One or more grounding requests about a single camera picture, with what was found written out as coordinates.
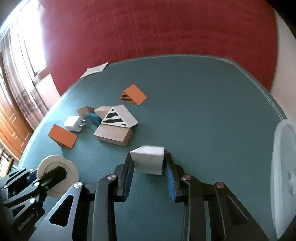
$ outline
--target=triangular wooden block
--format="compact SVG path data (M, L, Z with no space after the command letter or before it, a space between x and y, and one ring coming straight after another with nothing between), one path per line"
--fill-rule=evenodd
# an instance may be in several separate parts
M135 84L132 84L122 93L120 100L140 105L146 98L146 95Z
M86 113L94 113L94 108L89 106L84 106L77 109L76 111L80 116L86 117Z
M72 148L77 139L77 135L54 124L48 136L62 147Z
M131 128L100 124L94 136L101 141L127 146L132 134Z
M100 106L94 112L103 120L113 106Z
M112 107L101 123L111 126L131 128L138 122L124 105L118 105Z

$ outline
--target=curtain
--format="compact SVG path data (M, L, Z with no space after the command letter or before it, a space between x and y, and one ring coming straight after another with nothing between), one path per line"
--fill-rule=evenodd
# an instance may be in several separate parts
M35 130L48 108L33 85L26 67L17 22L11 25L1 44L4 69L12 95L29 125Z

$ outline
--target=red wall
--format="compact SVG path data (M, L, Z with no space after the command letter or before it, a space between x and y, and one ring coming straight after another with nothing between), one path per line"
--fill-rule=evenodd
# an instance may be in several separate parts
M41 3L45 59L60 94L89 67L171 53L230 57L271 88L277 28L265 0Z

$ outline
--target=metal screw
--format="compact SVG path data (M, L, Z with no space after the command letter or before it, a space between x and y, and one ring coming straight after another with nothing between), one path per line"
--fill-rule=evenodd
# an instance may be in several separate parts
M82 182L76 182L73 184L75 188L80 188L82 186Z
M222 183L222 182L217 182L217 183L216 183L216 187L217 187L217 188L224 188L224 187L225 187L225 184Z
M191 179L191 176L188 175L188 174L185 174L182 176L182 179L185 180L185 181L189 181Z
M117 178L117 176L115 174L110 174L107 177L108 180L115 180L116 178Z

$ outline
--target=white plastic object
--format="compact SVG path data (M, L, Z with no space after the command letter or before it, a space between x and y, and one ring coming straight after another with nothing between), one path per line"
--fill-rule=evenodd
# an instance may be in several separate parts
M36 173L37 178L41 178L44 174L50 172L56 167L65 168L67 172L66 178L46 193L48 196L61 198L71 185L79 181L79 174L73 162L66 160L60 155L51 155L40 162Z
M69 131L80 132L85 125L85 120L81 116L69 116L64 123L64 126Z
M296 122L281 121L275 130L271 164L271 211L280 238L296 215Z
M131 128L138 122L128 109L121 104L112 107L101 124Z
M137 172L162 175L164 147L143 145L131 151Z

